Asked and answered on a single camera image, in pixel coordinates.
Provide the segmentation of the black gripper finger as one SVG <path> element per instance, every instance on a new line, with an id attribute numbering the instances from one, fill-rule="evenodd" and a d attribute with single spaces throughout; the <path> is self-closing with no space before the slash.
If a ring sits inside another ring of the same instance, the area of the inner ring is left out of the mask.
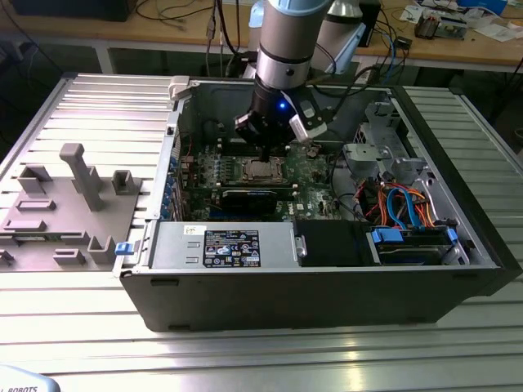
<path id="1" fill-rule="evenodd" d="M 295 139 L 293 129 L 285 120 L 269 121 L 267 131 L 267 146 L 270 152 L 282 149 Z"/>
<path id="2" fill-rule="evenodd" d="M 270 158 L 270 135 L 264 118 L 257 112 L 249 110 L 246 114 L 234 118 L 236 133 L 248 144 L 254 145 L 262 162 Z"/>

